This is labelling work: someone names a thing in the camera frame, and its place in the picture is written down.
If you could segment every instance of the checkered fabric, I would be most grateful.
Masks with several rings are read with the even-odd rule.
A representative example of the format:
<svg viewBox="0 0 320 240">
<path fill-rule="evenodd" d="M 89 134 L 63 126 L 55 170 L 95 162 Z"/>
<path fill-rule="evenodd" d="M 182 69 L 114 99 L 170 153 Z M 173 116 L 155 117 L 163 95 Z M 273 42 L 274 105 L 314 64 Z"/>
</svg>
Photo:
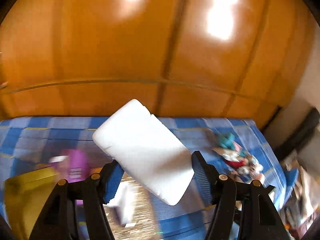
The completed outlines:
<svg viewBox="0 0 320 240">
<path fill-rule="evenodd" d="M 63 149 L 80 149 L 87 153 L 92 168 L 112 161 L 92 141 L 94 131 L 108 117 L 20 117 L 0 123 L 0 212 L 4 214 L 3 181 L 29 172 L 38 163 L 48 163 Z M 159 118 L 159 120 L 191 151 L 199 150 L 219 173 L 232 168 L 211 150 L 216 147 L 216 135 L 233 133 L 235 141 L 254 155 L 263 165 L 265 186 L 276 187 L 274 204 L 279 210 L 284 204 L 286 180 L 269 144 L 252 120 L 222 118 Z M 165 239 L 203 239 L 212 218 L 213 209 L 192 179 L 181 201 L 169 206 L 150 195 L 156 218 Z M 230 239 L 237 236 L 234 224 Z"/>
</svg>

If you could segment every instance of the gold screw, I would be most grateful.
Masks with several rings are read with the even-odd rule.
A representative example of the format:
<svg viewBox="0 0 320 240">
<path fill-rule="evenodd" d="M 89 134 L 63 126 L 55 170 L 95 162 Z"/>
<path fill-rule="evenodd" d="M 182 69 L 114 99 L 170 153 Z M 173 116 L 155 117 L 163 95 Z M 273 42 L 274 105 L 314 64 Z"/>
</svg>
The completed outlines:
<svg viewBox="0 0 320 240">
<path fill-rule="evenodd" d="M 92 174 L 91 179 L 100 179 L 100 174 L 99 173 Z"/>
<path fill-rule="evenodd" d="M 66 182 L 67 182 L 67 181 L 66 181 L 65 179 L 60 179 L 60 180 L 58 181 L 58 185 L 59 185 L 59 186 L 63 186 Z"/>
<path fill-rule="evenodd" d="M 219 179 L 221 180 L 227 180 L 228 179 L 228 176 L 226 174 L 220 174 L 219 175 Z"/>
<path fill-rule="evenodd" d="M 258 180 L 254 180 L 254 181 L 253 181 L 253 185 L 256 186 L 256 187 L 260 187 L 261 182 L 258 181 Z"/>
</svg>

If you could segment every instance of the red cloth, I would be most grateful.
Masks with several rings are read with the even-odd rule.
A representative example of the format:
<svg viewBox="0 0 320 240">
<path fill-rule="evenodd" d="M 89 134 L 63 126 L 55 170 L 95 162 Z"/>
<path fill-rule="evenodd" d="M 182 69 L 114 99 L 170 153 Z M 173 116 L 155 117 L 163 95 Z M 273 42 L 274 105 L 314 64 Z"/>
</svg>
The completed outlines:
<svg viewBox="0 0 320 240">
<path fill-rule="evenodd" d="M 238 169 L 238 168 L 246 165 L 245 160 L 242 160 L 240 162 L 231 162 L 231 161 L 224 160 L 224 162 L 234 169 Z"/>
</svg>

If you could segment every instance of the white foam block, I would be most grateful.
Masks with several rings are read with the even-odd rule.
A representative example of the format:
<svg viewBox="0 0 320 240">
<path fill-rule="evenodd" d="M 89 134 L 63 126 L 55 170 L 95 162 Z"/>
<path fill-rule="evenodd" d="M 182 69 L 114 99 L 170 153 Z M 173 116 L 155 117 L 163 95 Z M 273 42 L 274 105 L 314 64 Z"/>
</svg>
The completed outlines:
<svg viewBox="0 0 320 240">
<path fill-rule="evenodd" d="M 92 138 L 169 205 L 179 202 L 193 177 L 190 151 L 136 99 L 108 118 Z"/>
</svg>

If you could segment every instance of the bed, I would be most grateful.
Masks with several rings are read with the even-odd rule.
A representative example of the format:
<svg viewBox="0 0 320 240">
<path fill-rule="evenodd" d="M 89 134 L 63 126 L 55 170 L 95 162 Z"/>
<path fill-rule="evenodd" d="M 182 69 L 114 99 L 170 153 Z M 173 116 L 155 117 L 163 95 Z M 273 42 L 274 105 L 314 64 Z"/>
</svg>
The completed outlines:
<svg viewBox="0 0 320 240">
<path fill-rule="evenodd" d="M 92 168 L 112 161 L 92 141 L 92 134 L 108 117 L 19 117 L 0 123 L 0 212 L 5 217 L 3 181 L 46 164 L 61 150 L 77 148 L 87 153 Z M 253 154 L 263 165 L 265 186 L 276 187 L 274 205 L 279 210 L 288 189 L 281 166 L 269 144 L 252 120 L 226 118 L 159 118 L 160 121 L 191 151 L 200 150 L 219 173 L 232 168 L 211 148 L 217 146 L 215 136 L 233 133 L 235 141 Z M 181 201 L 169 206 L 150 195 L 156 219 L 165 239 L 203 239 L 213 208 L 200 196 L 196 179 L 192 179 Z M 231 239 L 237 236 L 234 223 Z"/>
</svg>

